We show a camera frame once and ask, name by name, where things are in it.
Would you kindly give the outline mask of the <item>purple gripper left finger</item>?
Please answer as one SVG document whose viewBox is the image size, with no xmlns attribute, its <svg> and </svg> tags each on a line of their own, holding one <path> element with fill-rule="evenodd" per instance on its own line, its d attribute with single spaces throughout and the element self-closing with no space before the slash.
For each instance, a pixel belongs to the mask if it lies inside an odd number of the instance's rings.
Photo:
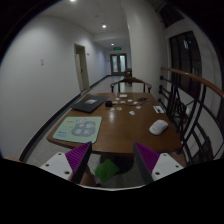
<svg viewBox="0 0 224 224">
<path fill-rule="evenodd" d="M 79 184 L 92 152 L 92 143 L 87 142 L 68 153 L 58 152 L 45 162 L 41 169 L 65 180 Z"/>
</svg>

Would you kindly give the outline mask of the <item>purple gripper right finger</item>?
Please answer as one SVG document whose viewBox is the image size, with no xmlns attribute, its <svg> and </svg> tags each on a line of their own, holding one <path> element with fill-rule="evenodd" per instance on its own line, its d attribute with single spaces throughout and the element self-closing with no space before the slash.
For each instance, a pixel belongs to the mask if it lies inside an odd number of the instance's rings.
<svg viewBox="0 0 224 224">
<path fill-rule="evenodd" d="M 133 152 L 145 184 L 152 183 L 183 169 L 183 166 L 169 154 L 159 154 L 140 143 L 134 144 Z"/>
</svg>

